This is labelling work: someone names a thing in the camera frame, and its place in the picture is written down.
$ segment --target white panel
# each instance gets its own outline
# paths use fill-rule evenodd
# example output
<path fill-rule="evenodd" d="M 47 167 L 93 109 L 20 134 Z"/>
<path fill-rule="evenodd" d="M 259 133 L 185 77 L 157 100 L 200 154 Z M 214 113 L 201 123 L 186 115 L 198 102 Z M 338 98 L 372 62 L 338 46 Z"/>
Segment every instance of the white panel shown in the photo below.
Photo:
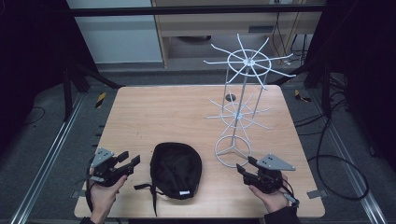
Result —
<path fill-rule="evenodd" d="M 67 0 L 71 8 L 151 7 L 149 0 Z M 161 62 L 153 16 L 81 17 L 78 27 L 96 63 Z"/>

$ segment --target black sleeve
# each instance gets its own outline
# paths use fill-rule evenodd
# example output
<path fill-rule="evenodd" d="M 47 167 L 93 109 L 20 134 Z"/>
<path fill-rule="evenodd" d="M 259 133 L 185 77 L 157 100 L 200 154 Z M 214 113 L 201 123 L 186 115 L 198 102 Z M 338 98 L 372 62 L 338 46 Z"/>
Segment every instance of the black sleeve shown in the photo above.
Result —
<path fill-rule="evenodd" d="M 300 224 L 297 208 L 289 206 L 265 215 L 264 220 L 265 224 Z"/>
<path fill-rule="evenodd" d="M 95 224 L 88 217 L 84 217 L 79 224 Z"/>

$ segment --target black wall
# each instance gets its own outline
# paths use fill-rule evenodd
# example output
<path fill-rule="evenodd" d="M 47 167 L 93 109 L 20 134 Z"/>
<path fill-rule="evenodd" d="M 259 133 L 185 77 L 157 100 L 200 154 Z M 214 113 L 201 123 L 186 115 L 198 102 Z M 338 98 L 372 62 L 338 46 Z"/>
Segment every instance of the black wall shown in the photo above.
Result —
<path fill-rule="evenodd" d="M 69 9 L 66 1 L 5 0 L 5 5 L 0 5 L 0 154 L 35 96 L 63 82 L 68 56 L 97 72 L 74 18 L 41 14 Z"/>

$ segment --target table top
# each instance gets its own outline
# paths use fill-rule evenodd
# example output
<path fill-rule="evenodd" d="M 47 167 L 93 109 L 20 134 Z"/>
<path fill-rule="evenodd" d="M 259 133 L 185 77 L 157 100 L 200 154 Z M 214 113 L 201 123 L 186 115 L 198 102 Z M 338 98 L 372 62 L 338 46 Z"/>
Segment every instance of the table top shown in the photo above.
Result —
<path fill-rule="evenodd" d="M 262 112 L 255 114 L 254 123 L 250 125 L 247 119 L 241 119 L 238 125 L 246 126 L 245 131 L 239 128 L 235 134 L 248 138 L 254 158 L 259 160 L 272 153 L 295 166 L 296 171 L 283 173 L 288 177 L 295 197 L 300 200 L 298 216 L 322 217 L 325 211 L 321 199 L 309 199 L 306 194 L 317 186 L 282 91 L 278 86 L 267 88 L 268 91 L 262 91 L 257 105 L 257 111 Z M 254 110 L 262 86 L 246 85 L 243 96 L 240 85 L 229 85 L 228 89 L 230 91 L 226 92 L 236 96 L 236 103 L 243 97 L 245 108 Z M 215 156 L 216 143 L 227 129 L 228 121 L 207 117 L 220 115 L 223 96 L 222 85 L 124 87 L 119 90 L 99 147 L 113 151 L 116 156 L 129 151 L 130 159 L 140 155 L 141 162 L 120 190 L 109 217 L 155 217 L 149 190 L 135 190 L 134 186 L 151 183 L 149 162 L 153 149 L 162 142 L 179 142 L 193 147 L 202 158 L 203 171 L 193 198 L 174 200 L 158 195 L 158 217 L 262 217 L 266 213 L 262 201 L 251 193 L 236 169 L 225 166 Z M 229 134 L 233 135 L 233 128 L 224 135 Z M 227 139 L 221 142 L 231 144 Z M 233 153 L 222 160 L 231 164 L 245 161 Z M 257 168 L 250 164 L 244 168 L 253 174 L 257 172 Z M 90 214 L 85 199 L 79 198 L 75 215 L 87 217 Z"/>

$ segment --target human hand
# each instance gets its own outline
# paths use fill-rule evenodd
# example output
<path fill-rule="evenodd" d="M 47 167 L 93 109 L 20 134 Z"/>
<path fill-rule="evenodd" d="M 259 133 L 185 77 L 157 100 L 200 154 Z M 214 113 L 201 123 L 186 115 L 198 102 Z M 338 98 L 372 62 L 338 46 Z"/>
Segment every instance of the human hand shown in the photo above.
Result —
<path fill-rule="evenodd" d="M 111 187 L 103 187 L 89 180 L 93 208 L 91 214 L 92 222 L 99 224 L 105 221 L 113 203 L 116 201 L 116 195 L 120 193 L 120 188 L 123 186 L 126 179 L 127 175 L 122 176 L 119 181 Z"/>
<path fill-rule="evenodd" d="M 283 185 L 286 187 L 286 181 L 288 181 L 288 178 L 283 174 L 282 177 L 284 179 Z M 265 207 L 267 208 L 268 213 L 276 212 L 289 205 L 289 201 L 284 195 L 286 191 L 283 188 L 271 194 L 264 194 L 253 185 L 249 185 L 248 188 L 253 192 L 254 195 L 256 195 L 256 197 L 262 200 Z"/>

